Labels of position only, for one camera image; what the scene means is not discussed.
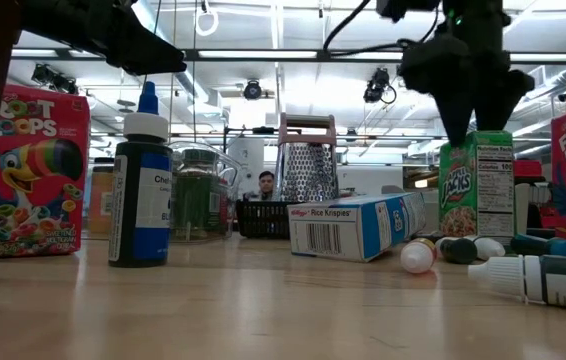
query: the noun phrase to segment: barcode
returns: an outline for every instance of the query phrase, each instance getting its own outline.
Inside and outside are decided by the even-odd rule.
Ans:
[[[338,224],[307,224],[308,250],[323,254],[341,254],[341,226]]]
[[[210,212],[218,213],[221,211],[221,195],[210,193]]]
[[[101,194],[101,215],[111,215],[112,214],[112,193],[107,192]]]

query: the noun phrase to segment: black basket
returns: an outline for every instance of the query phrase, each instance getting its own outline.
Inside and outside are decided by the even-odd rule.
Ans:
[[[284,201],[237,201],[239,232],[247,238],[289,239],[290,224]]]

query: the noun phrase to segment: nutrition facts label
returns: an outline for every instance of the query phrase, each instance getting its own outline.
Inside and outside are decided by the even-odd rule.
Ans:
[[[478,235],[514,235],[511,146],[477,146]]]

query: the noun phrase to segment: ceiling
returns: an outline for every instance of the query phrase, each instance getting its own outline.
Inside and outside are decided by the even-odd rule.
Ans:
[[[327,34],[347,16],[359,0],[224,0],[209,1],[209,9],[218,15],[216,30],[206,36],[195,30],[196,13],[201,1],[161,1],[158,12],[158,32],[181,49],[311,49],[322,47]],[[148,28],[153,28],[159,10],[157,0],[139,0],[135,12]],[[398,38],[420,38],[434,20],[434,13],[408,13],[397,24],[381,19],[374,11],[375,1],[352,21],[333,41],[333,49],[353,49],[394,42]],[[319,8],[323,17],[319,17]],[[566,0],[504,0],[504,8],[514,19],[506,28],[504,48],[510,51],[566,52]],[[200,31],[213,27],[213,16],[200,16]],[[58,48],[59,43],[24,33],[16,48]],[[90,95],[92,130],[120,133],[122,122],[117,117],[123,106],[117,100],[138,101],[143,78],[124,74],[101,61],[72,61],[50,58],[39,63],[76,78],[83,94]],[[9,80],[34,86],[30,76],[35,61],[13,59]],[[363,91],[367,80],[378,67],[388,67],[392,84],[397,89],[397,101],[389,106],[366,104]],[[276,126],[277,102],[281,110],[299,115],[328,115],[336,118],[337,131],[344,133],[354,127],[359,134],[444,135],[433,100],[402,86],[395,74],[396,65],[372,63],[311,63],[311,62],[205,62],[188,63],[188,75],[208,93],[208,98],[222,96],[222,102],[208,100],[211,107],[197,105],[195,117],[188,107],[194,101],[187,96],[170,74],[149,76],[157,84],[161,115],[170,119],[174,132],[222,132],[230,125],[253,127]],[[519,106],[507,129],[516,131],[552,116],[552,95],[558,90],[548,86],[566,66],[516,66],[532,72],[537,86],[548,90]],[[247,102],[240,94],[249,79],[259,80],[269,94],[268,99]],[[219,107],[208,113],[210,108]],[[555,106],[554,114],[566,112],[566,104]],[[534,135],[548,135],[547,127],[535,129]],[[406,147],[411,141],[387,141],[379,146]],[[519,143],[520,149],[530,149],[538,143]]]

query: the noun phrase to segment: black cable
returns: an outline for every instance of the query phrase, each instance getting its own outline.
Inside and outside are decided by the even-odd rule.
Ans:
[[[370,46],[370,47],[366,47],[366,48],[362,48],[362,49],[358,49],[358,50],[352,50],[352,51],[346,51],[346,52],[340,52],[340,53],[336,53],[336,54],[330,54],[332,56],[350,56],[350,55],[356,55],[356,54],[360,54],[363,52],[374,52],[374,51],[379,51],[379,50],[387,50],[387,49],[407,49],[410,46],[413,46],[415,44],[420,44],[425,42],[425,40],[427,40],[428,37],[430,37],[430,35],[432,35],[432,32],[434,31],[434,29],[436,28],[436,24],[439,21],[439,8],[436,8],[436,12],[434,15],[434,21],[432,22],[432,26],[430,26],[430,29],[427,31],[427,33],[425,33],[425,35],[423,35],[423,37],[418,41],[414,41],[411,39],[398,39],[395,43],[390,43],[390,44],[382,44],[382,45],[375,45],[375,46]]]
[[[341,32],[341,30],[343,30],[352,20],[354,20],[354,18],[361,12],[363,11],[363,9],[367,6],[367,4],[370,3],[370,0],[363,0],[361,1],[361,3],[359,4],[359,6],[357,6],[350,15],[348,15],[345,19],[343,19],[343,21],[341,21],[335,28],[334,30],[332,30],[332,32],[330,32],[330,35],[327,36],[327,39],[325,39],[325,43],[323,44],[323,51],[325,52],[329,52],[328,51],[328,47],[330,46],[330,43],[332,42],[332,40],[334,40],[334,38],[336,37],[336,35],[338,35],[338,33]]]
[[[398,94],[396,93],[396,90],[392,85],[389,85],[388,90],[392,90],[392,92],[394,93],[394,98],[392,99],[392,101],[385,101],[383,100],[383,97],[381,97],[381,102],[383,102],[385,105],[392,105],[396,101],[396,98],[398,98]]]

